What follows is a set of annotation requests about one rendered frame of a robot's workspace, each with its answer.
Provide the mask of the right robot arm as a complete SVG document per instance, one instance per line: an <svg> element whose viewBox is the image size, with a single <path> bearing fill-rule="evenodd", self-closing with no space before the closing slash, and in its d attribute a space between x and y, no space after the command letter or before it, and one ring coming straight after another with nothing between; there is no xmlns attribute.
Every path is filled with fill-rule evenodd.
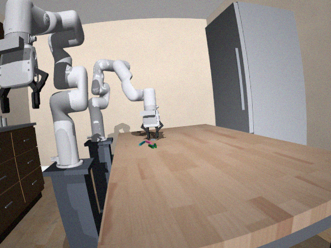
<svg viewBox="0 0 331 248"><path fill-rule="evenodd" d="M88 108L88 74L83 66L72 67L72 57L63 49L80 46L84 32L79 15L74 10L48 12L33 5L31 0L8 0L3 22L4 39L0 40L0 55L24 49L24 43L33 46L36 36L50 34L48 44L54 57L54 87L51 95L58 168L73 168L83 164L79 159L76 131L72 112ZM68 31L69 30L69 31Z"/></svg>

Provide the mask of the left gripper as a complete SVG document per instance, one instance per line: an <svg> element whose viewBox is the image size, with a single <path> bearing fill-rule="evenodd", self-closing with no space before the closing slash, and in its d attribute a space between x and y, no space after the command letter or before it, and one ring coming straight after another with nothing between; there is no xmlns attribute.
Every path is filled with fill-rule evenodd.
<svg viewBox="0 0 331 248"><path fill-rule="evenodd" d="M158 128L158 126L160 126L160 127ZM160 116L159 116L159 112L157 109L156 109L156 115L143 116L143 124L142 124L141 128L147 132L148 139L150 139L149 127L155 127L156 138L158 138L159 137L158 131L163 127L163 124L160 121Z"/></svg>

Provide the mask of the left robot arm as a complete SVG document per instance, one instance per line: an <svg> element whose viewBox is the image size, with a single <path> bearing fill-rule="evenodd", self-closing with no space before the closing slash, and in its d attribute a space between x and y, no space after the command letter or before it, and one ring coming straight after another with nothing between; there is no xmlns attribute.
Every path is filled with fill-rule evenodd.
<svg viewBox="0 0 331 248"><path fill-rule="evenodd" d="M121 80L121 86L124 94L130 101L142 101L144 103L144 110L140 111L140 116L156 115L156 94L154 88L136 89L132 86L130 80L132 73L130 64L123 60L97 60L93 67L93 80L91 92L93 95L99 97L90 98L88 101L88 108L90 113L90 122L92 128L92 135L87 136L91 138L91 142L105 141L103 115L101 110L106 109L109 104L110 87L108 83L104 83L103 71L115 72Z"/></svg>

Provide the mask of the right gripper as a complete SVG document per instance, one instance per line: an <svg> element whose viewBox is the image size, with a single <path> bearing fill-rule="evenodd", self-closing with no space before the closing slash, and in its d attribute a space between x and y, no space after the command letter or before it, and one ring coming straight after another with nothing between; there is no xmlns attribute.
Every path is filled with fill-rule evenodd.
<svg viewBox="0 0 331 248"><path fill-rule="evenodd" d="M39 75L41 80L39 81ZM37 76L37 81L35 78ZM11 89L31 87L32 108L39 109L40 92L49 74L38 69L35 47L24 43L24 49L1 55L0 59L0 102L2 113L10 113L9 98Z"/></svg>

